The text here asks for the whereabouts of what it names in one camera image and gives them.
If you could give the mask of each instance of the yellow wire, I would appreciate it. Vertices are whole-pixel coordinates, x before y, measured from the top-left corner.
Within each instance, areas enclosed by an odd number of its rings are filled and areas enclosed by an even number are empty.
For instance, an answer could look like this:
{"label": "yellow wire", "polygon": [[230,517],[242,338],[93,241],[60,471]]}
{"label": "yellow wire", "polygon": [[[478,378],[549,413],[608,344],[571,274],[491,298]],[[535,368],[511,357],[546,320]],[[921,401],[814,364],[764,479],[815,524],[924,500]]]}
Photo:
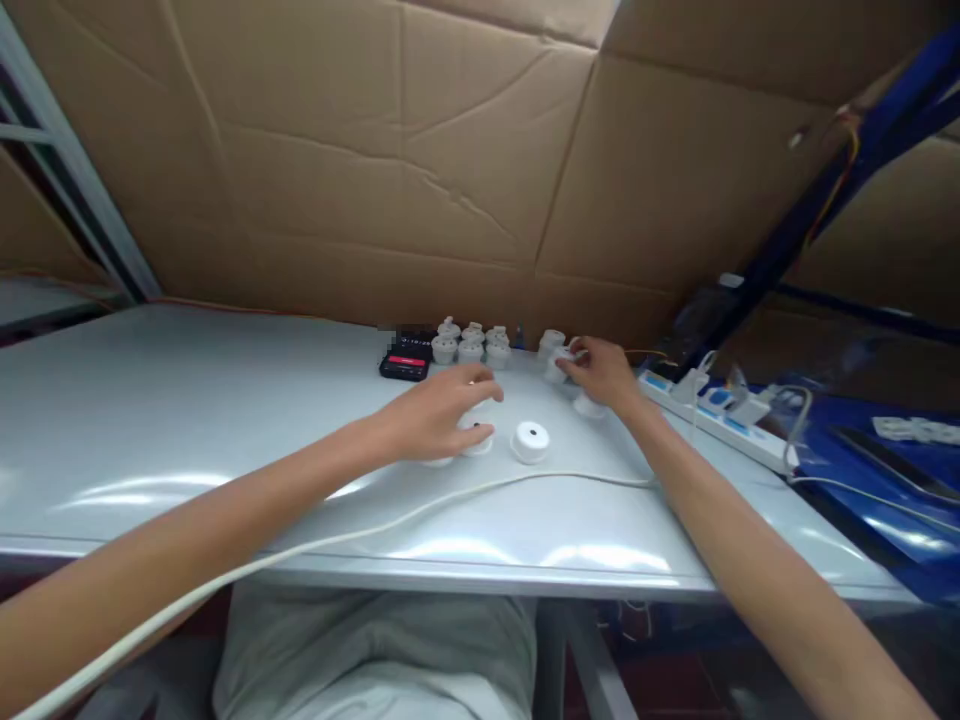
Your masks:
{"label": "yellow wire", "polygon": [[820,224],[823,222],[823,219],[827,216],[827,213],[830,212],[830,208],[833,207],[834,201],[837,199],[837,194],[840,192],[847,180],[850,178],[850,171],[853,169],[854,163],[857,161],[857,158],[860,156],[860,133],[857,131],[854,123],[848,120],[842,121],[843,127],[846,128],[847,132],[850,134],[850,145],[847,155],[847,167],[844,169],[843,174],[837,178],[837,181],[833,184],[833,189],[830,191],[830,195],[827,196],[827,201],[823,204],[823,207],[820,209],[817,219],[813,221],[813,224],[810,226],[810,229],[807,231],[806,236],[803,239],[803,249],[801,255],[805,253],[810,245],[813,243],[814,236],[817,234],[817,231],[820,229]]}

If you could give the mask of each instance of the white cable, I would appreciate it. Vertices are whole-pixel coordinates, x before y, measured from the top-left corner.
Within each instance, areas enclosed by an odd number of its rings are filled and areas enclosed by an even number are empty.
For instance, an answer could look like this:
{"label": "white cable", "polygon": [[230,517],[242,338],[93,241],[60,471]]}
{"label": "white cable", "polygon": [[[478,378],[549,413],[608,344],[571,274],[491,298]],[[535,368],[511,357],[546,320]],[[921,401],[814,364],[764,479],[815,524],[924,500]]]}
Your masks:
{"label": "white cable", "polygon": [[[706,355],[703,356],[703,359],[700,361],[700,364],[697,366],[697,372],[708,373],[710,368],[713,367],[714,361],[717,359],[717,351],[711,350]],[[703,384],[700,387],[697,387],[697,382],[693,383],[693,416],[690,420],[690,437],[688,438],[690,446],[694,447],[694,443],[697,437],[697,415],[700,414],[700,405],[698,400],[700,399],[700,391],[703,390],[704,385],[710,381],[710,378],[707,377]]]}
{"label": "white cable", "polygon": [[960,527],[957,527],[956,525],[951,525],[950,523],[943,522],[943,520],[937,520],[937,518],[931,517],[930,515],[919,512],[918,510],[913,510],[903,505],[899,505],[895,502],[891,502],[890,500],[886,500],[882,497],[878,497],[872,493],[868,493],[864,490],[860,490],[859,488],[855,488],[852,485],[847,485],[846,483],[842,483],[837,480],[832,480],[831,478],[815,478],[815,477],[787,478],[788,485],[796,485],[797,483],[802,483],[802,482],[819,482],[819,483],[824,483],[825,485],[835,485],[839,488],[843,488],[844,490],[849,490],[850,492],[857,493],[858,495],[863,495],[864,497],[868,497],[871,500],[875,500],[878,503],[889,505],[892,508],[896,508],[901,512],[907,513],[908,515],[913,515],[914,517],[918,517],[921,520],[926,520],[927,522],[931,522],[934,525],[939,525],[940,527],[946,528],[947,530],[953,530],[954,532],[960,533]]}
{"label": "white cable", "polygon": [[798,390],[805,396],[803,408],[797,416],[797,421],[793,424],[793,427],[790,428],[790,433],[787,435],[787,442],[783,446],[783,474],[789,477],[793,474],[793,468],[790,467],[790,448],[795,448],[797,437],[803,432],[803,426],[807,422],[807,415],[810,414],[810,408],[813,407],[813,393],[810,392],[809,388],[805,388],[802,385],[781,385],[780,390]]}
{"label": "white cable", "polygon": [[293,547],[287,548],[281,552],[268,555],[267,557],[259,560],[254,560],[246,565],[241,565],[240,567],[235,568],[228,573],[224,573],[220,577],[214,578],[213,580],[210,580],[200,587],[190,591],[179,600],[171,603],[166,608],[156,613],[153,617],[143,622],[139,627],[131,630],[112,647],[107,649],[102,655],[78,670],[72,677],[62,682],[56,688],[33,703],[30,707],[14,716],[13,720],[43,720],[43,718],[52,715],[67,702],[83,692],[83,690],[85,690],[88,686],[103,677],[103,675],[106,674],[110,668],[123,660],[143,641],[145,641],[155,632],[159,631],[175,617],[188,610],[193,605],[205,600],[217,590],[226,587],[230,583],[236,582],[237,580],[245,578],[248,575],[252,575],[253,573],[263,570],[264,568],[281,563],[284,560],[289,560],[297,555],[310,552],[311,550],[316,550],[318,548],[325,547],[327,545],[333,545],[335,543],[358,540],[360,538],[370,537],[371,535],[387,532],[388,530],[392,530],[399,525],[403,525],[409,520],[413,520],[419,515],[423,515],[435,507],[444,505],[458,498],[476,495],[478,493],[486,492],[487,490],[492,490],[493,488],[502,487],[504,485],[512,485],[513,483],[522,482],[523,480],[532,480],[533,478],[538,477],[581,477],[587,478],[588,480],[596,480],[599,482],[608,483],[610,485],[622,485],[624,487],[633,488],[649,487],[654,484],[654,481],[652,480],[622,480],[604,475],[594,475],[591,473],[581,472],[528,473],[519,477],[494,480],[484,483],[483,485],[477,485],[476,487],[457,490],[456,492],[452,492],[448,495],[443,495],[435,500],[431,500],[430,502],[421,505],[418,508],[415,508],[414,510],[411,510],[404,515],[401,515],[394,520],[391,520],[388,523],[384,523],[383,525],[379,525],[377,527],[368,528],[366,530],[356,530],[354,532],[344,533],[343,535],[336,535],[334,537],[322,538],[319,540],[311,540],[310,542],[305,542],[300,545],[294,545]]}

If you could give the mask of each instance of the blue metal frame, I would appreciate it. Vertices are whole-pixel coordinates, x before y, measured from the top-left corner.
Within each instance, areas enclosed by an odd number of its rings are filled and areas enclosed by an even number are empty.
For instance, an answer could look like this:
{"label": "blue metal frame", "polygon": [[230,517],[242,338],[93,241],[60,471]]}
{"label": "blue metal frame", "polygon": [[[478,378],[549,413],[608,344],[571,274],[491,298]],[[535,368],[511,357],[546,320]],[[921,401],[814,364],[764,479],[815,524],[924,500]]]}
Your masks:
{"label": "blue metal frame", "polygon": [[[960,93],[942,100],[958,80],[960,23],[931,40],[864,119],[859,157],[820,222],[817,235],[874,173],[960,117]],[[847,157],[847,150],[841,150],[773,230],[744,273],[743,284],[732,291],[733,306],[707,330],[697,351],[680,367],[680,374],[696,367],[710,350],[719,348],[777,288],[803,250],[807,233],[838,178],[846,171]]]}
{"label": "blue metal frame", "polygon": [[866,320],[874,325],[890,328],[897,332],[914,337],[921,337],[935,342],[947,343],[948,345],[960,346],[960,330],[956,328],[945,328],[925,320],[915,318],[912,315],[888,310],[885,308],[875,308],[869,305],[843,300],[835,295],[817,292],[816,290],[807,290],[794,285],[780,284],[773,289],[778,295],[796,298],[813,305],[836,310],[844,315]]}

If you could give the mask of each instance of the cardboard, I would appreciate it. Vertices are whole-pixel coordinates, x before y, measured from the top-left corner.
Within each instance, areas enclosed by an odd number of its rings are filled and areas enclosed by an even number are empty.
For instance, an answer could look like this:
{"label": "cardboard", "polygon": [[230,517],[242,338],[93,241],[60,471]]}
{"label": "cardboard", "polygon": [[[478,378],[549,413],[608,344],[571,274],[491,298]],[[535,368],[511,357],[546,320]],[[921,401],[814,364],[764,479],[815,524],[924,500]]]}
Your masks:
{"label": "cardboard", "polygon": [[[948,14],[939,0],[624,0],[615,16],[615,0],[4,5],[166,293],[641,346],[693,287],[742,269],[843,140],[836,105]],[[920,165],[946,177],[954,154],[936,154]],[[953,220],[930,212],[931,228]],[[858,233],[804,281],[856,271]],[[917,267],[913,285],[942,283]]]}
{"label": "cardboard", "polygon": [[958,18],[953,0],[623,0],[612,53],[831,107]]}
{"label": "cardboard", "polygon": [[57,214],[0,147],[0,271],[41,270],[73,282],[102,284]]}
{"label": "cardboard", "polygon": [[960,327],[960,145],[924,141],[871,178],[790,282]]}
{"label": "cardboard", "polygon": [[[539,268],[680,293],[739,268],[836,149],[830,117],[601,58]],[[803,128],[810,141],[789,149]]]}

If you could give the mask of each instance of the right hand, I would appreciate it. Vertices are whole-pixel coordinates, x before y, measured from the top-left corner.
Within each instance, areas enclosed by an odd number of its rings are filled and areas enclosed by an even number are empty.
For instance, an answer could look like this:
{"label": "right hand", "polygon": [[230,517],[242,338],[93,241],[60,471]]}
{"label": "right hand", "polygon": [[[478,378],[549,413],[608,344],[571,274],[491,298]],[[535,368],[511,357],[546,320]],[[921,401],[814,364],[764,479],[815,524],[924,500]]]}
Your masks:
{"label": "right hand", "polygon": [[620,412],[625,404],[643,400],[637,377],[627,362],[623,348],[600,338],[581,337],[570,350],[586,350],[576,363],[557,360],[557,366],[587,391],[595,402]]}

